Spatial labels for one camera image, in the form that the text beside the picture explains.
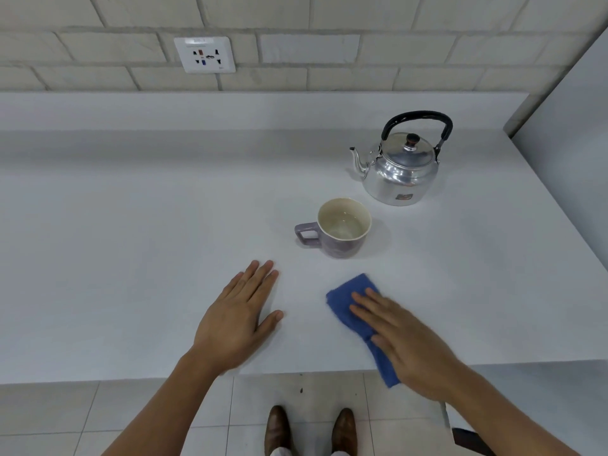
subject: mug rim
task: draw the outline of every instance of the mug rim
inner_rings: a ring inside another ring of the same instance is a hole
[[[327,205],[329,202],[335,201],[335,200],[350,200],[352,202],[358,203],[359,205],[361,205],[363,207],[363,209],[367,212],[367,215],[369,216],[370,219],[370,224],[367,227],[367,229],[358,237],[356,238],[338,238],[338,237],[334,237],[333,235],[331,235],[330,233],[327,233],[323,227],[321,226],[321,222],[320,222],[320,218],[319,218],[319,214],[321,213],[321,208],[323,208],[323,206]],[[358,240],[360,238],[365,237],[368,232],[371,230],[371,223],[373,221],[373,218],[371,217],[371,213],[370,211],[367,209],[367,206],[363,205],[363,203],[361,203],[360,201],[355,200],[354,198],[350,198],[350,197],[338,197],[338,198],[332,198],[331,200],[327,200],[325,203],[323,203],[320,207],[319,207],[319,211],[317,211],[317,224],[319,226],[319,229],[321,229],[321,231],[327,235],[328,237],[331,237],[334,240],[338,240],[338,241],[355,241]]]

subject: water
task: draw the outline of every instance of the water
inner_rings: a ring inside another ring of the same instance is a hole
[[[350,213],[330,216],[321,226],[329,235],[341,240],[352,240],[365,232],[361,222]]]

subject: person's left hand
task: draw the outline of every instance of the person's left hand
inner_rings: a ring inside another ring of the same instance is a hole
[[[274,311],[258,326],[262,307],[278,277],[277,270],[270,271],[272,261],[259,265],[252,261],[245,272],[232,278],[196,330],[192,349],[200,352],[218,375],[247,360],[283,318],[281,311]]]

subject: forearm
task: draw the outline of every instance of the forearm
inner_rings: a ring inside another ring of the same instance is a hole
[[[187,352],[102,456],[179,456],[194,416],[216,377],[199,355]]]
[[[464,367],[454,378],[450,405],[497,456],[571,456],[577,453],[517,409],[488,381]]]

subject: person's left arm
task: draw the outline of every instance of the person's left arm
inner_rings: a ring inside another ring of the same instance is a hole
[[[272,266],[272,261],[262,267],[253,261],[232,278],[202,318],[192,348],[102,456],[179,456],[215,378],[247,360],[283,318],[281,311],[274,311],[258,326],[278,277]]]

